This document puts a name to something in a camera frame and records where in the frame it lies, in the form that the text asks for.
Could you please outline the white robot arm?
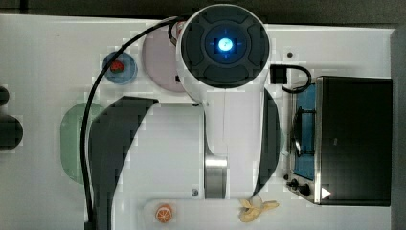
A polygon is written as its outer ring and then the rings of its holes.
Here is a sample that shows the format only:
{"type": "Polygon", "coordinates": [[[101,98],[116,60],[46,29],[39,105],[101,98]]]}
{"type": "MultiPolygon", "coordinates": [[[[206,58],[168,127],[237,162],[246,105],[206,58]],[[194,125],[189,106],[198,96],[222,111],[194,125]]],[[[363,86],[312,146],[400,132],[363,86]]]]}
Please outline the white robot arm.
{"type": "Polygon", "coordinates": [[[228,4],[193,14],[177,39],[176,64],[188,95],[204,111],[204,150],[181,152],[185,136],[158,162],[125,160],[155,99],[122,97],[90,130],[97,230],[134,230],[135,211],[159,194],[188,196],[199,182],[208,199],[255,196],[279,159],[279,113],[265,88],[271,40],[262,22],[228,4]]]}

